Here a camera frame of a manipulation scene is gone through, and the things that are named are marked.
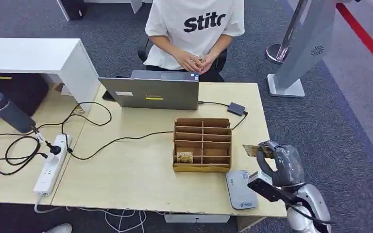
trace black pants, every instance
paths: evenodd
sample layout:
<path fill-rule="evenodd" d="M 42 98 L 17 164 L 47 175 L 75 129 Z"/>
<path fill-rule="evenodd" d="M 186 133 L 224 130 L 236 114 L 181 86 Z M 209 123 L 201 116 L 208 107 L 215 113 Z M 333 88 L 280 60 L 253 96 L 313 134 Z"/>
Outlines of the black pants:
<path fill-rule="evenodd" d="M 161 67 L 156 66 L 147 66 L 147 70 L 155 70 L 155 71 L 182 71 L 186 72 L 184 69 L 180 70 L 169 70 L 164 69 Z M 225 82 L 224 79 L 221 77 L 221 75 L 213 69 L 209 69 L 206 73 L 200 75 L 200 82 L 212 82 L 212 83 L 223 83 Z"/>

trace gray laptop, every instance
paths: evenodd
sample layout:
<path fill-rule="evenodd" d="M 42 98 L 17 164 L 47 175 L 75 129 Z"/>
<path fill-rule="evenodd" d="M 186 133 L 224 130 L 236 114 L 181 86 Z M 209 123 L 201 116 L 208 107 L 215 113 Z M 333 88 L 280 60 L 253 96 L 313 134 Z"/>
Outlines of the gray laptop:
<path fill-rule="evenodd" d="M 196 110 L 199 75 L 134 70 L 130 78 L 99 78 L 121 107 Z"/>

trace shoe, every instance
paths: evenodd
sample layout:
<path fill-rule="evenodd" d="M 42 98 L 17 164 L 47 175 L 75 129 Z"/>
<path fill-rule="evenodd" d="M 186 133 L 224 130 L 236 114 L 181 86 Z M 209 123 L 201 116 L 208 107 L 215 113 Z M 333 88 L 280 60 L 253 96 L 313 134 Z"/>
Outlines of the shoe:
<path fill-rule="evenodd" d="M 43 233 L 71 233 L 71 232 L 72 232 L 72 225 L 70 225 L 69 223 L 64 223 Z"/>

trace red line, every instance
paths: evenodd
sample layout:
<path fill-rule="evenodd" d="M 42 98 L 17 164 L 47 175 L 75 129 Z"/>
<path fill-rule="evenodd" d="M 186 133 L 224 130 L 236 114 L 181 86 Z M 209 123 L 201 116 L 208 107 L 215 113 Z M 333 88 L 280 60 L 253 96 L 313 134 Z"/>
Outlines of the red line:
<path fill-rule="evenodd" d="M 342 3 L 337 3 L 337 9 L 344 17 L 345 21 L 350 25 L 353 31 L 357 34 L 357 36 L 361 39 L 364 45 L 368 48 L 368 50 L 373 54 L 373 39 L 370 35 L 364 30 L 364 28 L 358 23 L 358 21 L 354 18 L 351 12 L 345 7 Z"/>

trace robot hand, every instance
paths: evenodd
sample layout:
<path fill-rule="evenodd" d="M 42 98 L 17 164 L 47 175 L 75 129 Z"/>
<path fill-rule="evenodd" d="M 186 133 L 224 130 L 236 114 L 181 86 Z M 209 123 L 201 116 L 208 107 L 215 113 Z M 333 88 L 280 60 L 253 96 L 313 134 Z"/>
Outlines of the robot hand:
<path fill-rule="evenodd" d="M 253 148 L 261 171 L 249 177 L 248 187 L 271 202 L 283 200 L 287 220 L 296 232 L 330 233 L 333 222 L 328 208 L 318 189 L 305 183 L 297 149 L 274 141 L 262 142 Z M 275 160 L 276 171 L 265 158 Z"/>

